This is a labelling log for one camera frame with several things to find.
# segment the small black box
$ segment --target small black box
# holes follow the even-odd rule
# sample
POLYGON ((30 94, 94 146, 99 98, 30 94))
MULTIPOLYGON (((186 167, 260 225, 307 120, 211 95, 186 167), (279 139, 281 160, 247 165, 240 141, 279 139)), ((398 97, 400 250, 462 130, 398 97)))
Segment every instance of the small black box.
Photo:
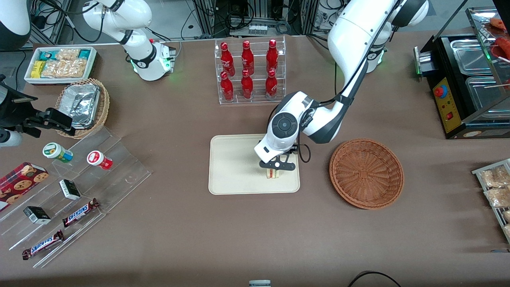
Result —
POLYGON ((38 206, 27 206, 23 212, 29 217, 33 223, 47 224, 51 221, 51 218, 44 212, 42 207, 38 206))
POLYGON ((76 187, 76 184, 74 184, 74 182, 67 179, 63 179, 59 183, 60 189, 62 190, 66 198, 72 200, 80 199, 81 197, 80 192, 78 191, 78 188, 76 187))

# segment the table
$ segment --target table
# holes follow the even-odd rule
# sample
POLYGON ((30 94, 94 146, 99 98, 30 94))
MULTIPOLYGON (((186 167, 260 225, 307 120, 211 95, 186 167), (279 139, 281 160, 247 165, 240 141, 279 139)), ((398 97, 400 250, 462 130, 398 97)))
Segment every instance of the table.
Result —
MULTIPOLYGON (((363 270, 401 285, 501 286, 510 281, 501 229, 470 171, 508 158, 509 139, 445 140, 426 81, 414 73, 413 47, 431 32, 398 33, 366 76, 338 136, 311 145, 294 194, 214 196, 208 191, 215 135, 264 133, 273 105, 220 106, 214 41, 184 43, 175 73, 144 82, 119 45, 96 46, 95 77, 111 96, 106 122, 154 173, 105 219, 43 269, 21 269, 0 243, 0 285, 8 286, 346 286, 363 270), (400 159, 405 186, 382 210, 349 205, 328 175, 333 150, 367 137, 400 159)), ((334 95, 334 62, 306 37, 287 37, 287 89, 323 101, 334 95)), ((53 106, 62 86, 27 85, 34 106, 53 106)), ((0 174, 23 161, 46 166, 43 131, 0 149, 0 174)), ((391 286, 370 275, 365 282, 391 286)))

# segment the brown woven basket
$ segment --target brown woven basket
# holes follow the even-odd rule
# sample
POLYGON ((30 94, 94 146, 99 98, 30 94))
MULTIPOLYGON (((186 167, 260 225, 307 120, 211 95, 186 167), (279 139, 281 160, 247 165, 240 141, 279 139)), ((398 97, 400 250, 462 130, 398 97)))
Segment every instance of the brown woven basket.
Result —
POLYGON ((329 176, 337 192, 350 204, 380 209, 402 192, 404 171, 387 147, 366 138, 339 145, 329 162, 329 176))
MULTIPOLYGON (((105 86, 103 84, 96 80, 96 79, 87 79, 87 80, 80 80, 78 82, 70 84, 72 85, 84 85, 84 84, 95 84, 99 86, 101 89, 101 94, 99 95, 99 103, 97 103, 97 113, 94 119, 94 126, 88 130, 76 130, 76 133, 74 136, 70 136, 64 132, 57 131, 61 136, 65 137, 71 137, 75 139, 82 139, 89 133, 100 129, 103 127, 103 125, 106 122, 106 118, 108 117, 108 109, 110 108, 110 96, 108 95, 108 91, 105 89, 105 86)), ((62 100, 62 95, 64 94, 64 91, 60 93, 59 98, 57 99, 57 104, 55 105, 55 108, 58 109, 60 107, 60 101, 62 100)))

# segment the red button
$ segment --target red button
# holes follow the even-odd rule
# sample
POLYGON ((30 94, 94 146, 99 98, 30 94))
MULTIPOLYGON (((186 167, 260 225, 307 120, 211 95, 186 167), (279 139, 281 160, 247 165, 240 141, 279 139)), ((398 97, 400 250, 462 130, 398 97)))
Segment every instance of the red button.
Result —
POLYGON ((443 94, 444 94, 444 90, 443 90, 443 88, 442 88, 442 87, 436 88, 436 89, 434 90, 434 95, 435 95, 436 97, 438 97, 438 98, 439 98, 439 97, 441 97, 443 94))

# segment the aluminum foil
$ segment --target aluminum foil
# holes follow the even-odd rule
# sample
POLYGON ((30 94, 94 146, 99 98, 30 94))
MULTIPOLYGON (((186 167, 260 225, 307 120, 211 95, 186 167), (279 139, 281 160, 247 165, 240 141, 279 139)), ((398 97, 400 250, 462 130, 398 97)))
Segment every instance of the aluminum foil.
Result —
POLYGON ((94 84, 69 86, 64 90, 59 111, 72 118, 75 129, 90 129, 94 126, 100 92, 94 84))

